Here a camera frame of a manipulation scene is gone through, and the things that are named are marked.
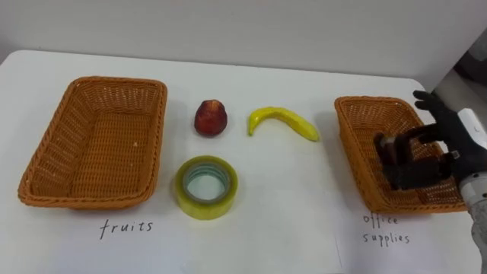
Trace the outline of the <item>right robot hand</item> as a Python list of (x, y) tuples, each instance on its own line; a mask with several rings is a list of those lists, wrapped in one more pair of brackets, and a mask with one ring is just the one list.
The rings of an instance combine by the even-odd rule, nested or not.
[[(414, 91), (415, 106), (427, 110), (435, 123), (419, 126), (387, 138), (379, 132), (374, 147), (382, 172), (393, 190), (421, 189), (453, 178), (460, 185), (467, 177), (486, 172), (486, 147), (474, 140), (459, 113), (436, 94)], [(414, 159), (411, 141), (426, 145), (444, 142), (448, 152), (439, 156)]]

